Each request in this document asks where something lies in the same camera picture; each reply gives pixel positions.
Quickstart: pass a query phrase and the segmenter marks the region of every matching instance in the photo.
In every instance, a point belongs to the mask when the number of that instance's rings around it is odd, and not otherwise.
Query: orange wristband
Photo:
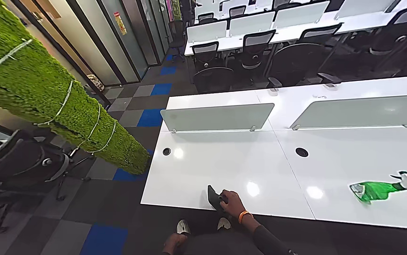
[[[244,211],[244,212],[240,213],[240,216],[238,217],[238,223],[241,224],[241,220],[243,219],[243,216],[244,216],[245,214],[250,214],[250,215],[252,215],[252,214],[251,214],[250,212],[248,212],[248,211]]]

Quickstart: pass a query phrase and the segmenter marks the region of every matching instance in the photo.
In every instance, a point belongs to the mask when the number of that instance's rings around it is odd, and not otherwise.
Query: shoe
[[[191,234],[191,229],[189,229],[188,223],[186,220],[181,220],[177,225],[177,234],[188,233]]]
[[[220,228],[224,227],[225,229],[230,229],[231,228],[231,224],[230,221],[224,217],[219,219],[219,223],[218,223],[218,230]]]

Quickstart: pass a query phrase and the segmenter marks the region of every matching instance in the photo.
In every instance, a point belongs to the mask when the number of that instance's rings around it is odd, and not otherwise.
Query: green moss pillar
[[[0,1],[0,59],[29,39],[33,41],[13,54],[15,59],[8,58],[0,65],[0,107],[33,123],[53,119],[42,127],[50,127],[74,145],[85,141],[81,148],[88,152],[104,147],[95,155],[127,172],[142,173],[148,152],[95,99],[86,94],[79,82],[73,82],[69,99],[56,116],[74,77],[49,55]],[[97,120],[98,125],[87,141]],[[114,122],[116,128],[112,134]]]

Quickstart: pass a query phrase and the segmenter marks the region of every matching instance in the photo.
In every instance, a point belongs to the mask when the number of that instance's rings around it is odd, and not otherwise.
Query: black phone
[[[213,206],[216,211],[224,213],[224,209],[219,204],[221,201],[224,201],[226,204],[229,203],[229,199],[224,194],[217,194],[213,187],[208,185],[208,202],[210,202],[210,205]]]

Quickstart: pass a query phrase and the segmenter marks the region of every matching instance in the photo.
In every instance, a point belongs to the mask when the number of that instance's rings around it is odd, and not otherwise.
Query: hand
[[[167,252],[170,255],[173,255],[173,252],[175,252],[175,248],[182,245],[187,240],[187,238],[188,237],[185,235],[173,233],[167,238],[166,242],[164,243],[163,252]]]
[[[240,214],[246,210],[243,206],[243,202],[241,202],[240,196],[234,191],[223,190],[222,193],[229,199],[229,203],[226,204],[224,201],[221,201],[220,205],[224,211],[238,219]]]

